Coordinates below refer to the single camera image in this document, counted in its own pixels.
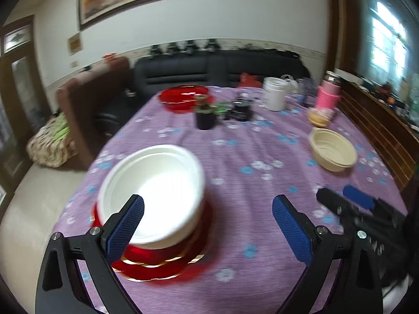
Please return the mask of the cream plastic bowl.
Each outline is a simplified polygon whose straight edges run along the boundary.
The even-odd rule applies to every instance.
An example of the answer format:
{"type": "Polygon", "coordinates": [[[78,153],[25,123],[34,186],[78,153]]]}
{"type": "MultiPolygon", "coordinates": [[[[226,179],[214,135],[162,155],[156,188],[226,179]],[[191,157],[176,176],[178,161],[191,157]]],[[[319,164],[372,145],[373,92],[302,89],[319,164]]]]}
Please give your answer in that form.
{"type": "Polygon", "coordinates": [[[313,159],[329,172],[344,172],[351,169],[358,161],[354,145],[335,131],[313,128],[308,140],[313,159]]]}

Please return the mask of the large red scalloped plate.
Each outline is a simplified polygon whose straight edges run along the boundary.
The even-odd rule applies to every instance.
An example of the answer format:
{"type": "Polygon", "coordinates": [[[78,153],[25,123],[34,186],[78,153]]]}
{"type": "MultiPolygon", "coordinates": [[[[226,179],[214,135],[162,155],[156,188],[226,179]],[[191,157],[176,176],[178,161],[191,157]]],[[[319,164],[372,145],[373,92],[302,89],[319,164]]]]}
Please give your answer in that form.
{"type": "Polygon", "coordinates": [[[213,207],[209,201],[204,202],[204,208],[200,220],[206,225],[206,233],[195,244],[194,248],[189,251],[184,257],[174,261],[163,264],[155,268],[147,268],[143,265],[129,265],[118,261],[111,263],[111,267],[115,272],[122,274],[126,279],[131,279],[140,282],[154,282],[160,280],[167,280],[177,277],[182,274],[189,266],[198,262],[205,255],[209,243],[209,234],[212,227],[213,207]]]}

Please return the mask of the large white paper bowl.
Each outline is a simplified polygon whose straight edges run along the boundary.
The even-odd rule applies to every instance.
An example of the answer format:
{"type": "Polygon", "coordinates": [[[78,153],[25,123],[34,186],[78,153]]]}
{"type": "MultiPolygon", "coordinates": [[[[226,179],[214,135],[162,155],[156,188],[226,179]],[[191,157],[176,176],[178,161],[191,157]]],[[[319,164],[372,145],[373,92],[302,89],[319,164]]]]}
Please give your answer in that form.
{"type": "Polygon", "coordinates": [[[191,151],[177,145],[154,145],[125,157],[100,187],[100,223],[119,212],[133,194],[142,197],[145,208],[130,243],[146,250],[172,247],[191,234],[201,218],[202,164],[191,151]]]}

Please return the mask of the small red gold-rimmed plate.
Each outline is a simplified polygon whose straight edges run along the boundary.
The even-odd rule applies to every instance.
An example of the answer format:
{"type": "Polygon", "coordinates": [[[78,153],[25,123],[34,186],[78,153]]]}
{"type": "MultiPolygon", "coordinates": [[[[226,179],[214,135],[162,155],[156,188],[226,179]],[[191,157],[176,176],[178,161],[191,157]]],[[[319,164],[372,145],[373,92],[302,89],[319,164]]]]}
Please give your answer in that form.
{"type": "Polygon", "coordinates": [[[194,248],[195,244],[202,238],[202,235],[206,233],[206,229],[206,225],[200,220],[193,232],[183,241],[163,249],[147,250],[129,245],[119,262],[129,265],[143,265],[147,268],[155,268],[168,262],[174,262],[184,257],[194,248]]]}

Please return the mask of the bag of snacks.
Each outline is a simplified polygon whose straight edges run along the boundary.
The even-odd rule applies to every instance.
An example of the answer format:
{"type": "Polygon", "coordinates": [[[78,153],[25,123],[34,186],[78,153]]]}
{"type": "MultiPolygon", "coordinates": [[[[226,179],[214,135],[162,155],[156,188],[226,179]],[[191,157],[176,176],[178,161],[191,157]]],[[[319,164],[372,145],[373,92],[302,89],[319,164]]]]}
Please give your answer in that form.
{"type": "Polygon", "coordinates": [[[310,108],[307,111],[308,121],[318,128],[326,128],[334,118],[332,109],[316,109],[310,108]]]}

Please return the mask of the purple floral tablecloth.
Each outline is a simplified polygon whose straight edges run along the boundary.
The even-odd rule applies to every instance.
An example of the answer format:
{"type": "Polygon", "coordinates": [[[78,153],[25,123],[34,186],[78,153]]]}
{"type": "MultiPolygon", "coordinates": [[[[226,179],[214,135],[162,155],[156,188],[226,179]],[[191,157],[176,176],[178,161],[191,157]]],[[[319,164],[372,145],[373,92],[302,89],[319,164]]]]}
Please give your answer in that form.
{"type": "Polygon", "coordinates": [[[338,220],[316,200],[319,188],[341,192],[352,184],[405,212],[391,173],[368,140],[343,114],[332,130],[344,135],[359,155],[348,174],[332,174],[312,158],[306,111],[289,103],[286,111],[264,108],[260,89],[248,89],[253,120],[229,121],[210,131],[195,127],[193,114],[174,114],[151,99],[105,145],[69,200],[55,230],[86,233],[99,189],[112,167],[152,145],[188,148],[202,163],[214,209],[212,237],[200,261],[159,282],[122,284],[144,313],[274,313],[292,290],[304,266],[293,255],[271,211],[283,194],[316,225],[339,232],[338,220]]]}

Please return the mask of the pink sleeved glass bottle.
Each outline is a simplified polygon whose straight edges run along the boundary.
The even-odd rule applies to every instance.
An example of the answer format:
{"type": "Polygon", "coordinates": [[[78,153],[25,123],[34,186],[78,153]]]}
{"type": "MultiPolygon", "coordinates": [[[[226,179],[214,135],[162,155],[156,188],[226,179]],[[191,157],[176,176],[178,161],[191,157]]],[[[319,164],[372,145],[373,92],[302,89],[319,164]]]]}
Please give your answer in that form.
{"type": "Polygon", "coordinates": [[[340,88],[340,77],[332,71],[326,71],[322,83],[318,87],[315,108],[334,111],[340,99],[340,88]]]}

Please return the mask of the white plastic jar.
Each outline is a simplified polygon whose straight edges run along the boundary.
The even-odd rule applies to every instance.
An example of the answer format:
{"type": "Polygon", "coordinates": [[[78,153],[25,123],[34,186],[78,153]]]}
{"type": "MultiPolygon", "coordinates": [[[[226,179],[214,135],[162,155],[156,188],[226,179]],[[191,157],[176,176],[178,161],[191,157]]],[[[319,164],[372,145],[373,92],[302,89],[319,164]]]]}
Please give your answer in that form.
{"type": "Polygon", "coordinates": [[[263,80],[263,103],[269,111],[284,111],[289,83],[285,79],[265,77],[263,80]]]}

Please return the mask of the patterned blanket cushion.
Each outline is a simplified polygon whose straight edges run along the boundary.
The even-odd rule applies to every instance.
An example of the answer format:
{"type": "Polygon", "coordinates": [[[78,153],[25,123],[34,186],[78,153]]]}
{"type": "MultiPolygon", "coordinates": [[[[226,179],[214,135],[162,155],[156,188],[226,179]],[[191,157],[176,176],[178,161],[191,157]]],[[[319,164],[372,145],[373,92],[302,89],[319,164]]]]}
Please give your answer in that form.
{"type": "Polygon", "coordinates": [[[78,154],[65,114],[52,116],[28,141],[26,152],[33,163],[50,168],[63,166],[78,154]]]}

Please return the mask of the black cylindrical device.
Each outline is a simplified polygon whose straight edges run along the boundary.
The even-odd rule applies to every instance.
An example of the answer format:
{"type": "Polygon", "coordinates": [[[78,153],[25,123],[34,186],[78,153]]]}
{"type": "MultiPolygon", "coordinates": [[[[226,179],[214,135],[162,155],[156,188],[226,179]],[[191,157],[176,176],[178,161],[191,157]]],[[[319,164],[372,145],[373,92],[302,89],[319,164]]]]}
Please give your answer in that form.
{"type": "Polygon", "coordinates": [[[253,101],[247,93],[240,93],[236,99],[232,101],[231,117],[240,122],[247,122],[252,119],[253,101]]]}

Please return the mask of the black pot with wooden spool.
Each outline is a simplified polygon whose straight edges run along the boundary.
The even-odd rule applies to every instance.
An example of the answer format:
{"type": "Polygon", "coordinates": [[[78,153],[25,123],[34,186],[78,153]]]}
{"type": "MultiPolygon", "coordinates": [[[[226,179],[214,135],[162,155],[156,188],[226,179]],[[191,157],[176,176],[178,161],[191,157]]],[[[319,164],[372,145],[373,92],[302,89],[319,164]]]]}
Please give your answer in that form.
{"type": "Polygon", "coordinates": [[[208,131],[216,124],[216,114],[214,108],[209,103],[207,94],[197,94],[195,96],[195,122],[198,129],[208,131]]]}

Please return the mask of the wooden glass door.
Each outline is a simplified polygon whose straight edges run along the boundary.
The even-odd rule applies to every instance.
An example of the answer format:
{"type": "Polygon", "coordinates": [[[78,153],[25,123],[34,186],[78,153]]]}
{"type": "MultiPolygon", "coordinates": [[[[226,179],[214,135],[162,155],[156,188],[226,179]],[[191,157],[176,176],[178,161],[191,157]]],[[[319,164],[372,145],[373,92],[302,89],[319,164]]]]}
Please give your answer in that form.
{"type": "Polygon", "coordinates": [[[33,162],[26,145],[51,116],[35,51],[34,16],[1,26],[1,215],[33,162]]]}

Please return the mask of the black leather sofa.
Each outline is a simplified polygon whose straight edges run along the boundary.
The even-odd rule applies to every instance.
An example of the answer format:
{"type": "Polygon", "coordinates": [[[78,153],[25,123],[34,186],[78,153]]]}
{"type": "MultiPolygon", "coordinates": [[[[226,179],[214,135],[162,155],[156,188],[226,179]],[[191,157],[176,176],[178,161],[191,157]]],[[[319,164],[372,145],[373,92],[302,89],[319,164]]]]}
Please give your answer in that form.
{"type": "Polygon", "coordinates": [[[192,55],[141,58],[130,69],[129,86],[96,112],[95,126],[109,139],[148,100],[165,89],[186,84],[237,87],[243,73],[254,75],[258,81],[283,75],[295,80],[311,77],[299,54],[275,49],[199,51],[192,55]]]}

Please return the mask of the red bowl far end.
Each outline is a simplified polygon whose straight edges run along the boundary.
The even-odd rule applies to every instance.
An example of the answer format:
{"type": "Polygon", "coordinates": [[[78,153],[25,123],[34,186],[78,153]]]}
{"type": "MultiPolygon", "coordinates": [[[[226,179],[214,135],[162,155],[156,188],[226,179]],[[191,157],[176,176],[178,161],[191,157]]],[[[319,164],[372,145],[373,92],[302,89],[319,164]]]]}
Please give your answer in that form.
{"type": "Polygon", "coordinates": [[[208,103],[213,104],[215,97],[210,94],[209,90],[206,86],[198,84],[179,85],[161,91],[158,100],[167,111],[184,114],[195,110],[196,94],[206,95],[208,103]]]}

